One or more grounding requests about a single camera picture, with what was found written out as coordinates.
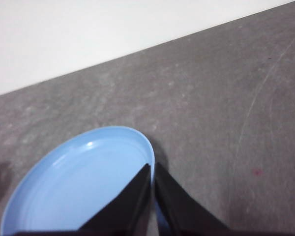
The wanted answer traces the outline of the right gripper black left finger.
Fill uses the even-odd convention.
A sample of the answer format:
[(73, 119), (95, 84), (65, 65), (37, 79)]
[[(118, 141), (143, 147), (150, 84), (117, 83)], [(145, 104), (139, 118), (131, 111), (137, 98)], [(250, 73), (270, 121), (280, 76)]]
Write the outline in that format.
[(16, 236), (132, 236), (148, 204), (150, 165), (145, 164), (126, 187), (95, 216), (74, 231), (27, 231)]

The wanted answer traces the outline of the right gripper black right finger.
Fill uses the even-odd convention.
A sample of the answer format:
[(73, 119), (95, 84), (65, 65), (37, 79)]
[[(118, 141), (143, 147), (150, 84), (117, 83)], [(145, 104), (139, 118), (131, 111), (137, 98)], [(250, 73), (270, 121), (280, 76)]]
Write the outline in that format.
[(160, 232), (171, 236), (230, 236), (224, 223), (196, 202), (160, 164), (155, 166), (154, 192)]

